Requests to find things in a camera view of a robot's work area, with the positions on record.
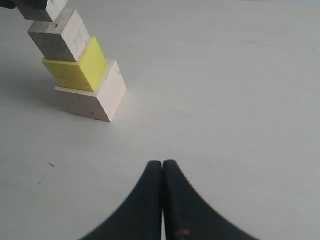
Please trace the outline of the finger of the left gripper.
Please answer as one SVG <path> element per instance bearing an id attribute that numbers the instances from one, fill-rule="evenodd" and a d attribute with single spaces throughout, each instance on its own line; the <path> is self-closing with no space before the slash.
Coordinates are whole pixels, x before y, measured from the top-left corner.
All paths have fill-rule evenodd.
<path id="1" fill-rule="evenodd" d="M 48 0 L 0 0 L 1 8 L 15 9 L 19 4 L 36 10 L 44 10 L 47 7 Z"/>

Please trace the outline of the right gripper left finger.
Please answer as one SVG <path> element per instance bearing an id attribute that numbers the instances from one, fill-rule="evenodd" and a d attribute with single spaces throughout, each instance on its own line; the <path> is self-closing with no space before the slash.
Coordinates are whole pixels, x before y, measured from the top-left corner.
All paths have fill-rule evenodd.
<path id="1" fill-rule="evenodd" d="M 119 208 L 84 240 L 160 240 L 162 238 L 162 163 L 149 161 Z"/>

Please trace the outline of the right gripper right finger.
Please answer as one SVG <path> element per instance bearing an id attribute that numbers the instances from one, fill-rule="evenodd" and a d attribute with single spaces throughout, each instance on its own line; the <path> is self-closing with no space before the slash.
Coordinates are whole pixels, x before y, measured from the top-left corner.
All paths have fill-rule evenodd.
<path id="1" fill-rule="evenodd" d="M 168 240 L 254 240 L 210 207 L 175 160 L 163 162 L 163 214 Z"/>

